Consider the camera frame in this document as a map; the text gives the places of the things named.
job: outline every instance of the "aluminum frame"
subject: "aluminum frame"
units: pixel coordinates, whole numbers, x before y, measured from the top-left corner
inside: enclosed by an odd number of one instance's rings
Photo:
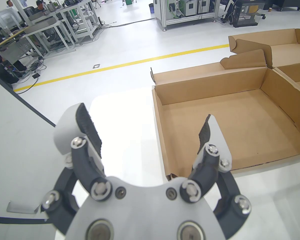
[[[214,20],[216,20],[218,17],[219,8],[220,8],[220,0],[215,0],[215,1],[216,2],[215,2],[215,6],[214,6],[214,12],[167,20],[166,19],[166,6],[164,4],[165,0],[160,0],[161,19],[159,19],[159,21],[163,27],[163,31],[166,31],[166,27],[168,25],[184,23],[184,22],[194,21],[194,20],[198,20],[198,19],[206,19],[206,18],[213,18]]]

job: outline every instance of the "blue trash bin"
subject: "blue trash bin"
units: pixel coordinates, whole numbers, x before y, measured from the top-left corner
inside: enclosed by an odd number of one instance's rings
[[[153,3],[149,4],[149,8],[150,8],[150,13],[154,14],[155,13],[155,8],[153,7]]]

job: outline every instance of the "computer monitor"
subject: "computer monitor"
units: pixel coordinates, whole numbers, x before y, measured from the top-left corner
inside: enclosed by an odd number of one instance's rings
[[[12,29],[17,25],[16,21],[19,24],[23,23],[21,17],[15,9],[9,7],[0,11],[0,27],[2,29]]]

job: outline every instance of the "man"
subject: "man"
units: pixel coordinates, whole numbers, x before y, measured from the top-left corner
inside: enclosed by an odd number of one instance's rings
[[[37,0],[36,4],[37,4],[37,8],[34,9],[34,13],[35,14],[39,13],[39,12],[42,12],[43,10],[45,10],[45,8],[44,8],[44,2],[43,1]]]
[[[10,0],[7,0],[7,5],[8,5],[9,7],[13,7],[13,3],[12,3],[12,1],[10,1]]]

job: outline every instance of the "yellow floor line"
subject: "yellow floor line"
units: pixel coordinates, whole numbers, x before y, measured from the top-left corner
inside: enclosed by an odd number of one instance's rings
[[[57,78],[57,79],[52,79],[52,80],[48,80],[48,81],[39,82],[39,83],[36,83],[34,85],[34,87],[44,85],[44,84],[48,84],[48,83],[52,83],[52,82],[56,82],[56,81],[71,79],[71,78],[75,78],[75,77],[79,77],[79,76],[83,76],[83,75],[87,75],[87,74],[92,74],[92,73],[96,73],[96,72],[108,71],[108,70],[113,70],[113,69],[117,69],[117,68],[136,65],[136,64],[140,64],[140,63],[145,63],[145,62],[150,62],[150,61],[157,61],[157,60],[162,60],[162,59],[167,59],[167,58],[172,58],[172,57],[177,57],[177,56],[202,52],[202,51],[208,51],[208,50],[212,50],[212,49],[226,48],[226,47],[229,47],[229,44],[219,45],[219,46],[212,46],[212,47],[204,47],[204,48],[199,48],[199,49],[182,51],[182,52],[178,52],[178,53],[172,53],[172,54],[163,55],[163,56],[159,56],[159,57],[146,58],[146,59],[142,59],[142,60],[132,61],[132,62],[123,63],[123,64],[119,64],[119,65],[114,65],[114,66],[110,66],[110,67],[99,68],[99,69],[95,69],[95,70],[90,70],[90,71],[81,72],[81,73],[77,73],[77,74],[73,74],[73,75],[69,75],[69,76],[60,77],[60,78]],[[21,87],[21,88],[18,88],[18,89],[14,89],[14,91],[15,92],[21,91],[21,90],[29,89],[30,87],[31,87],[31,85],[28,85],[28,86],[24,86],[24,87]]]

